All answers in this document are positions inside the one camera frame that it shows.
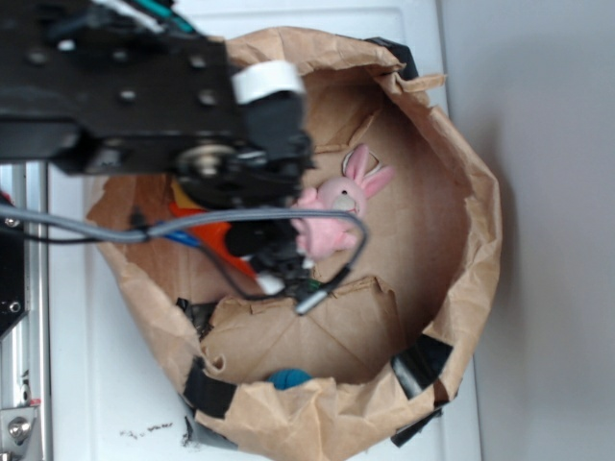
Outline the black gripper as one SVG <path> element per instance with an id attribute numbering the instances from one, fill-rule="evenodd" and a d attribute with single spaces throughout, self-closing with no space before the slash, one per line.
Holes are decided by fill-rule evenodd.
<path id="1" fill-rule="evenodd" d="M 242 69 L 211 65 L 200 71 L 192 91 L 201 113 L 192 118 L 194 144 L 177 154 L 175 180 L 207 213 L 189 217 L 214 215 L 207 224 L 231 224 L 227 248 L 252 266 L 255 279 L 240 273 L 264 295 L 293 290 L 307 276 L 297 232 L 289 219 L 268 211 L 290 207 L 312 165 L 304 130 L 306 90 L 296 67 L 288 61 Z M 184 232 L 195 248 L 233 283 L 228 271 L 234 267 L 188 233 L 190 228 Z"/>

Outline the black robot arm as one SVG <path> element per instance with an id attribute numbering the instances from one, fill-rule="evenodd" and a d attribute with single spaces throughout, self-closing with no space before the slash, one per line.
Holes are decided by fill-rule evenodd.
<path id="1" fill-rule="evenodd" d="M 232 63 L 168 1 L 5 1 L 1 159 L 167 173 L 208 210 L 286 207 L 312 164 L 288 61 Z"/>

